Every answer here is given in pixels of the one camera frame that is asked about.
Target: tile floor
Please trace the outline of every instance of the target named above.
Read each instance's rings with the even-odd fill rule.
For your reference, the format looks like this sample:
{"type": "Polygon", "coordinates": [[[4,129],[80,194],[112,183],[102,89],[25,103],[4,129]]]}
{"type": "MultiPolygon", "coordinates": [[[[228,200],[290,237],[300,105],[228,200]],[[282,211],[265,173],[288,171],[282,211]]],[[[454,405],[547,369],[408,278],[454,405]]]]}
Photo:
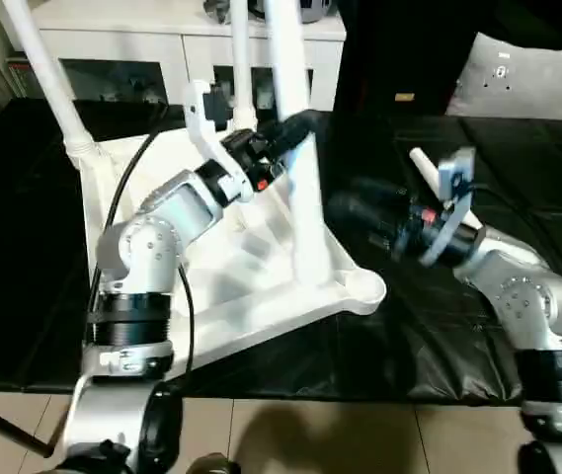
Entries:
{"type": "MultiPolygon", "coordinates": [[[[69,397],[0,393],[0,414],[48,439],[69,397]]],[[[211,452],[243,474],[517,474],[529,439],[517,410],[254,400],[185,401],[182,455],[170,474],[211,452]]],[[[0,474],[34,474],[58,462],[0,437],[0,474]]]]}

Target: white stand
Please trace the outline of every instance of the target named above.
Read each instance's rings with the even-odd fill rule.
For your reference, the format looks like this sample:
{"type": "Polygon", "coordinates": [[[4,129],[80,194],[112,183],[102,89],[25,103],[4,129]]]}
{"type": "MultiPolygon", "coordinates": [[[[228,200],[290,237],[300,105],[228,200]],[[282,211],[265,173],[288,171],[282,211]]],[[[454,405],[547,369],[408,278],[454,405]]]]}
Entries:
{"type": "MultiPolygon", "coordinates": [[[[94,143],[59,80],[58,66],[45,51],[26,0],[4,1],[61,125],[68,156],[81,172],[86,239],[92,255],[115,184],[144,137],[94,143]]],[[[268,17],[278,19],[272,23],[276,93],[281,117],[286,117],[307,107],[297,4],[270,3],[275,6],[268,17]],[[292,56],[282,51],[285,47],[292,56]]],[[[246,7],[241,0],[234,4],[246,7]]],[[[244,91],[251,94],[243,80],[243,72],[249,77],[249,67],[237,70],[241,71],[237,90],[243,92],[238,97],[243,99],[244,91]]],[[[252,201],[228,207],[224,219],[186,251],[196,307],[195,366],[342,310],[368,314],[386,294],[383,280],[358,268],[324,225],[314,140],[307,139],[291,155],[288,176],[252,201]]],[[[131,175],[123,194],[129,205],[120,209],[120,218],[129,219],[152,190],[204,161],[186,130],[160,134],[131,175]]],[[[170,339],[175,360],[169,376],[184,372],[189,347],[186,298],[178,285],[173,296],[170,339]]]]}

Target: cabinet door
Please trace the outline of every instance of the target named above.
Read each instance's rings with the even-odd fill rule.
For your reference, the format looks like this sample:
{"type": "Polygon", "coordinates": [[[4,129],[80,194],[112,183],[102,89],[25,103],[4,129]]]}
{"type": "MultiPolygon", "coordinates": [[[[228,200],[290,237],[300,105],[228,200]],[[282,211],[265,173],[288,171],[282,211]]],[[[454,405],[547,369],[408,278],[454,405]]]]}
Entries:
{"type": "Polygon", "coordinates": [[[169,104],[184,102],[189,78],[179,35],[70,30],[42,30],[41,34],[50,54],[61,63],[74,59],[154,63],[169,104]]]}
{"type": "MultiPolygon", "coordinates": [[[[306,66],[311,80],[311,108],[332,111],[340,72],[343,43],[341,41],[306,40],[304,42],[306,66]]],[[[215,82],[223,78],[226,67],[233,65],[230,37],[184,36],[184,50],[191,79],[215,82]]],[[[267,39],[250,39],[250,64],[253,68],[253,88],[257,88],[259,77],[269,74],[272,68],[267,39]]],[[[257,97],[263,93],[255,92],[257,97]]]]}

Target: white tripod base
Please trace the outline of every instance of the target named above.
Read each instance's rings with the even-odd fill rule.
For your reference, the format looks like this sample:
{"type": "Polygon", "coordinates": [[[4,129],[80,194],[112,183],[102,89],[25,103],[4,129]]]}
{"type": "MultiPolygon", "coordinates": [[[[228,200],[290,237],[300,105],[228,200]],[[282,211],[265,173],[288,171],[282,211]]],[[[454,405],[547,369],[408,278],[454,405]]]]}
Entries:
{"type": "MultiPolygon", "coordinates": [[[[88,248],[96,246],[102,222],[91,209],[96,194],[85,187],[115,182],[144,137],[102,142],[114,160],[117,179],[81,168],[88,248]]],[[[125,192],[137,208],[156,187],[183,169],[203,163],[185,129],[161,133],[131,175],[125,192]]],[[[245,204],[225,209],[221,222],[192,244],[183,256],[196,309],[195,367],[229,356],[263,341],[343,310],[373,312],[386,294],[381,277],[359,268],[327,230],[334,278],[319,286],[293,279],[293,232],[287,203],[287,179],[245,204]]],[[[126,209],[121,219],[130,218],[126,209]]],[[[173,290],[170,338],[175,360],[168,377],[184,372],[189,350],[186,297],[178,281],[173,290]]]]}

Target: white cabinet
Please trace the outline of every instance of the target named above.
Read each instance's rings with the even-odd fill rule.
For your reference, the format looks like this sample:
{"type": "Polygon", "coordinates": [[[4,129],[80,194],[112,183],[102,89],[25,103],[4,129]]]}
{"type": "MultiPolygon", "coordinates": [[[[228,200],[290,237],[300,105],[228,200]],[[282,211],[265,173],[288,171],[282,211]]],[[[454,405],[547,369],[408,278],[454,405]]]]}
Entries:
{"type": "MultiPolygon", "coordinates": [[[[214,82],[217,67],[232,66],[230,26],[219,25],[202,0],[48,0],[33,11],[48,50],[58,60],[158,63],[170,104],[183,103],[191,79],[214,82]]],[[[270,68],[267,27],[249,24],[253,68],[270,68]]],[[[311,107],[335,101],[346,31],[337,15],[304,25],[311,107]]]]}
{"type": "MultiPolygon", "coordinates": [[[[333,110],[340,72],[341,41],[306,40],[306,66],[311,79],[311,107],[333,110]]],[[[232,43],[227,37],[184,36],[187,67],[191,79],[214,82],[217,66],[232,66],[232,43]]],[[[267,39],[250,39],[252,68],[271,68],[267,39]]]]}
{"type": "Polygon", "coordinates": [[[169,104],[182,104],[189,81],[182,37],[152,33],[42,30],[50,53],[62,59],[155,62],[169,104]]]}

